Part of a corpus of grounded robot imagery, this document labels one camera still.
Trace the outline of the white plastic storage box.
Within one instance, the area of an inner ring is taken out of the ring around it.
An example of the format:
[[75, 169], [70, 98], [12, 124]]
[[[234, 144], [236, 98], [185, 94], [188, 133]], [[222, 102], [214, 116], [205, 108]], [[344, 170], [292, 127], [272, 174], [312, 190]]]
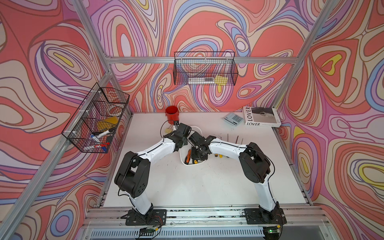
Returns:
[[188, 144], [191, 145], [184, 159], [185, 165], [189, 165], [190, 163], [196, 165], [208, 159], [210, 151], [207, 140], [199, 132], [193, 130], [190, 126], [180, 124], [177, 128], [177, 133], [181, 136], [181, 148]]

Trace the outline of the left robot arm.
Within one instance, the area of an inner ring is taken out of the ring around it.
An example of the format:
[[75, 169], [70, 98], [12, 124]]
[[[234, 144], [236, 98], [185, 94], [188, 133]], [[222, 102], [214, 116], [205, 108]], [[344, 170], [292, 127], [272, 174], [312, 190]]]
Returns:
[[146, 194], [151, 166], [187, 145], [191, 130], [190, 126], [179, 124], [176, 130], [164, 135], [152, 147], [138, 153], [129, 151], [124, 155], [114, 183], [119, 188], [119, 196], [129, 197], [134, 211], [144, 216], [153, 209]]

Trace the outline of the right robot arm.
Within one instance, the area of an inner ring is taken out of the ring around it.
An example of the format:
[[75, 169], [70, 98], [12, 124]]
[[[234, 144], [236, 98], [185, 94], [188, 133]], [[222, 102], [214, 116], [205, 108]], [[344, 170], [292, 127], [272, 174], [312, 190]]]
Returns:
[[257, 144], [238, 145], [218, 140], [214, 136], [204, 138], [196, 132], [189, 137], [189, 142], [198, 157], [205, 158], [210, 154], [217, 154], [238, 160], [245, 177], [255, 185], [259, 196], [260, 215], [265, 218], [273, 218], [279, 205], [273, 197], [269, 180], [273, 175], [271, 170], [276, 168]]

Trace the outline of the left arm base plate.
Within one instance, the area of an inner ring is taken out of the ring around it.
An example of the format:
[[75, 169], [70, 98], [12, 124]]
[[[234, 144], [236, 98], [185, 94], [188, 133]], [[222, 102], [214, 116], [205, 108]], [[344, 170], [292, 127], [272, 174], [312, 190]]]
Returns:
[[126, 220], [126, 226], [163, 226], [167, 220], [167, 210], [150, 209], [145, 215], [142, 215], [131, 209], [121, 219]]

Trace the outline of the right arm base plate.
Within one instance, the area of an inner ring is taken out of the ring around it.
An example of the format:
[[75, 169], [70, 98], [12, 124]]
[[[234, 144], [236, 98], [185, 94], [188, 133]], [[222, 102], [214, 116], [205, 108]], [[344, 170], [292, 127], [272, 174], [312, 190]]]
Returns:
[[244, 209], [244, 216], [248, 225], [285, 225], [287, 219], [282, 208], [276, 206], [272, 211], [263, 208]]

